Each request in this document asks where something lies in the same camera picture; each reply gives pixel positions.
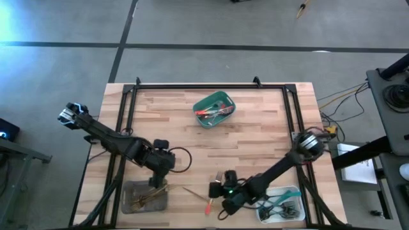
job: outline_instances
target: floor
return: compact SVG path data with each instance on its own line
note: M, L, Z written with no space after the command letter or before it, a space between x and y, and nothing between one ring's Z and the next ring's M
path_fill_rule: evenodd
M139 0L134 12L136 2L0 1L0 117L22 128L19 143L53 155L51 164L33 165L29 192L16 209L17 222L29 229L67 226L89 144L84 132L71 131L56 118L67 102L85 104L98 115L108 82L136 77L249 82L257 75L263 82L313 82L321 98L364 82L366 70L387 67L409 52L405 0L313 0L298 20L302 0ZM250 45L268 51L131 48L125 42ZM359 100L366 112L341 123L346 140L383 136L370 91ZM334 118L358 112L350 100ZM346 185L341 195L354 226L400 228L395 213L394 220L368 214L380 209L376 192L351 191Z

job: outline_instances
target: wooden table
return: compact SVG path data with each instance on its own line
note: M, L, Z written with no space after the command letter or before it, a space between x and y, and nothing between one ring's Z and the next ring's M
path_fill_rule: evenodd
M296 83L302 117L306 128L321 127L321 118L311 83ZM108 84L105 89L99 121L115 129L123 84ZM192 106L212 94L212 89L146 89L138 90L134 121L134 134L154 139L167 139L171 147L187 148L193 156L191 168L181 174L170 172L166 179L171 186L184 186L207 196L208 183L217 171L234 169L239 178L260 173L280 160L291 146L283 96L276 89L227 89L235 102L235 113L225 122L206 130L196 121ZM295 112L293 121L297 127ZM89 157L103 149L93 146ZM189 158L175 151L175 169L187 166ZM102 196L109 154L95 158L86 168L74 224L86 218ZM313 163L318 192L335 215L346 222L330 155L323 155ZM152 172L134 164L126 164L124 182L147 180ZM271 187L298 186L295 168L274 180ZM304 221L281 222L264 225L254 210L240 209L224 221L217 220L222 210L222 199L215 201L210 216L204 215L205 203L181 187L169 191L166 211L125 215L120 210L116 227L130 228L199 228L199 227L302 227ZM309 197L311 214L313 201ZM107 220L111 208L108 208Z

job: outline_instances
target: paper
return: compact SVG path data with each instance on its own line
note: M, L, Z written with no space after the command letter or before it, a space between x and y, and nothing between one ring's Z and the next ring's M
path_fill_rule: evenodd
M349 144L338 144L338 155L342 155L349 151L359 148L358 146L352 146ZM354 181L361 183L377 184L375 170L373 167L372 159L359 162L355 165L351 165L344 169L341 169L341 176L344 181Z

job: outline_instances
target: yellow wire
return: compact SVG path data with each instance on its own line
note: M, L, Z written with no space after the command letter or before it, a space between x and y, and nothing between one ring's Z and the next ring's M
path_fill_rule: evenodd
M353 90L353 91L347 92L347 93L345 93L345 94L343 94L343 95L341 95L341 96L339 96L339 97L337 97L337 98L335 98L335 99L332 99L331 101L329 101L329 102L328 102L328 103L326 103L325 105L321 106L321 107L320 107L320 109L322 109L322 108L324 108L325 106L327 106L327 105L331 104L332 102L335 102L336 100L338 100L338 99L342 98L343 96L350 95L351 93L354 93L354 92L356 92L356 91L358 91L358 90L356 89L356 90Z

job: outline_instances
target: orange handle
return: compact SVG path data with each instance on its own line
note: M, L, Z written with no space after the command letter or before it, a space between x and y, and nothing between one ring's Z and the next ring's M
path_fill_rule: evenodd
M204 211L204 214L210 215L210 207L212 206L212 202L213 202L213 199L210 199L209 202L207 203L207 206L206 206L206 209L205 209L205 211Z

